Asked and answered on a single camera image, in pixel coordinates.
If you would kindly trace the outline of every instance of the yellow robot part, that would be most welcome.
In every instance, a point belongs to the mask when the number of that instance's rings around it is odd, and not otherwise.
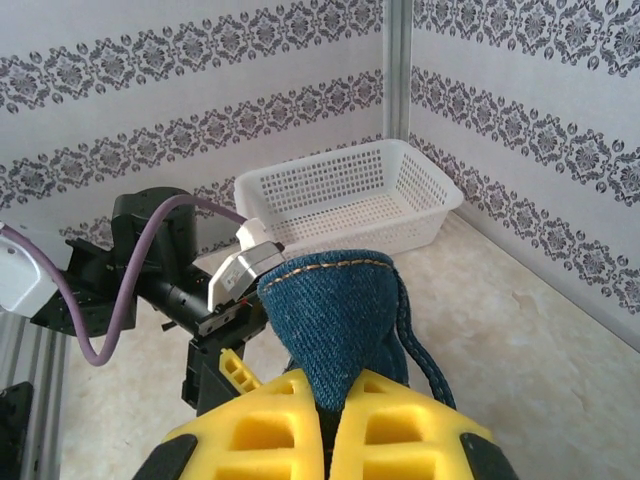
[[[318,416],[303,372],[255,389],[253,382],[238,383],[251,391],[165,438],[197,438],[180,480],[324,480]],[[492,442],[487,429],[464,415],[364,371],[342,413],[329,478],[473,480],[462,434]]]

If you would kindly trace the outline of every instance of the denim fabric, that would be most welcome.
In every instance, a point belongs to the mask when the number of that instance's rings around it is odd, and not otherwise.
[[[309,379],[321,417],[344,408],[364,368],[408,384],[403,346],[434,398],[455,408],[442,372],[411,329],[407,291],[387,255],[338,250],[295,258],[265,275],[258,295],[291,354],[290,368],[300,366]]]

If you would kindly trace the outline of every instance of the metal frame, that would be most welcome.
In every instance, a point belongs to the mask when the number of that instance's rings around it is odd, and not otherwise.
[[[385,18],[385,136],[407,141],[411,104],[412,0],[388,0]]]
[[[0,314],[0,390],[21,382],[34,387],[20,480],[60,476],[64,372],[69,340],[11,313]]]

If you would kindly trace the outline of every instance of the patterned wallpaper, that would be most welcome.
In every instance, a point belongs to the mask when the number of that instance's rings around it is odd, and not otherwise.
[[[416,0],[413,23],[410,142],[468,221],[640,348],[640,1]]]
[[[195,0],[206,17],[164,25],[117,0],[100,38],[65,28],[64,0],[36,3],[60,38],[37,49],[12,27],[23,7],[0,7],[3,219],[108,246],[118,194],[170,184],[233,207],[244,171],[382,134],[381,0]],[[202,252],[233,240],[198,219]]]

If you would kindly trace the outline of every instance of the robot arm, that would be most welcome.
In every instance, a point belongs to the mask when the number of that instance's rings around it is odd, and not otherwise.
[[[107,251],[81,239],[69,241],[66,254],[57,256],[55,272],[45,271],[43,262],[37,261],[42,260],[42,252],[40,257],[34,255],[38,249],[20,241],[20,233],[0,229],[0,281],[7,287],[0,293],[0,302],[6,310],[31,318],[31,323],[78,336],[81,343],[85,336],[88,343],[86,337],[114,335],[113,322],[118,322],[116,340],[120,330],[134,328],[134,300],[138,296],[144,298],[169,318],[170,322],[163,326],[165,330],[179,325],[193,335],[183,398],[200,414],[221,403],[201,398],[206,392],[216,391],[203,380],[211,375],[202,372],[210,370],[215,377],[219,373],[217,356],[222,349],[241,354],[246,341],[264,329],[267,320],[260,313],[255,285],[284,257],[283,247],[269,239],[259,220],[245,220],[222,211],[241,224],[237,234],[241,251],[231,255],[213,277],[200,270],[193,265],[197,257],[195,206],[206,202],[174,201],[185,193],[157,187],[118,197],[111,221],[113,248]],[[170,202],[174,205],[164,208]],[[158,211],[163,208],[166,212],[158,222]],[[138,250],[145,236],[149,241],[141,256]],[[62,281],[54,281],[49,273],[61,274]],[[125,285],[128,276],[135,278],[133,286]],[[64,291],[58,289],[61,282],[69,287],[77,304],[76,313],[79,311],[84,318],[82,332],[69,308],[68,295],[65,297]],[[125,287],[129,291],[125,292],[128,298],[123,310],[118,309],[118,302]]]

